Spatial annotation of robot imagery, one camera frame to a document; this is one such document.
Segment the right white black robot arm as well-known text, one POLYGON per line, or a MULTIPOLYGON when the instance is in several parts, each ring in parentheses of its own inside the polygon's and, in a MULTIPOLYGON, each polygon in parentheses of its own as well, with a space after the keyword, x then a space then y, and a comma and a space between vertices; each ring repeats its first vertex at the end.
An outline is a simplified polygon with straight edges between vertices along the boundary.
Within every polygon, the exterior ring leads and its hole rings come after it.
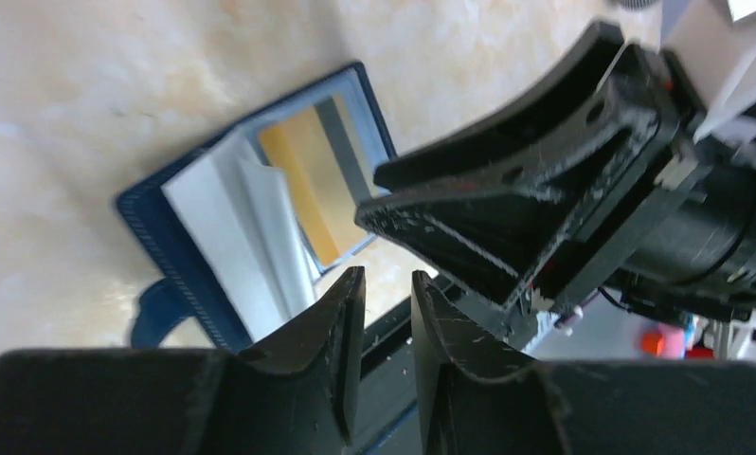
POLYGON ((519 98, 379 166, 355 221, 506 314, 608 286, 653 319, 743 319, 756 140, 694 140, 704 113, 674 53, 595 21, 519 98))

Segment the navy blue card holder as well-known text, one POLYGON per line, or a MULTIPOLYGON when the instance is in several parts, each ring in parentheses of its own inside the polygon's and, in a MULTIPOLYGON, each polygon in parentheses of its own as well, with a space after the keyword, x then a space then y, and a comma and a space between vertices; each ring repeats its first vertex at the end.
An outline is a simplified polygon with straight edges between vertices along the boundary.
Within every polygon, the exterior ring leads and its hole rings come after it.
POLYGON ((358 132, 383 143, 387 155, 373 157, 374 184, 374 171, 396 151, 367 69, 354 61, 238 119, 117 196, 117 213, 162 275, 138 298, 133 347, 155 348, 194 319, 213 345, 243 350, 310 307, 315 284, 370 242, 367 233, 321 266, 284 171, 258 143, 262 129, 336 94, 356 110, 358 132))

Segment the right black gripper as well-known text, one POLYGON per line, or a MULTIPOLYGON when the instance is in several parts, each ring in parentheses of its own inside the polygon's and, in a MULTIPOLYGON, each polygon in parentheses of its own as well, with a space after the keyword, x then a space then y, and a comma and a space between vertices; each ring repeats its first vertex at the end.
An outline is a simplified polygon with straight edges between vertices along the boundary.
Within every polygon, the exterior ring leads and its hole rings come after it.
POLYGON ((356 224, 506 314, 606 284, 707 174, 691 143, 706 110, 678 58, 624 42, 591 22, 519 97, 379 166, 387 194, 356 224))

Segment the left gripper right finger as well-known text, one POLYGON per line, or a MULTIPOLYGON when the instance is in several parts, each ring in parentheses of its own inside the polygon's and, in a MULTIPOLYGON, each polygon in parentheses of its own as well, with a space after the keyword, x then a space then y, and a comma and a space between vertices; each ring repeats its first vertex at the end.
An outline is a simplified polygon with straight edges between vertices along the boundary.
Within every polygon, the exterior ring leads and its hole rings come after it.
POLYGON ((756 454, 756 365, 539 361, 561 454, 756 454))

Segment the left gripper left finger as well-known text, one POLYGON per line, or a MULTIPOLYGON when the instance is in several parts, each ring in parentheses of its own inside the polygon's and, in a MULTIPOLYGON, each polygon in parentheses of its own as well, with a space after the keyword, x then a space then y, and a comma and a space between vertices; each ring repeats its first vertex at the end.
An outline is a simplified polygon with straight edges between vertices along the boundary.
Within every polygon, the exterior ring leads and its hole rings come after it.
POLYGON ((353 439, 366 300, 348 268, 237 353, 0 355, 0 454, 341 454, 353 439))

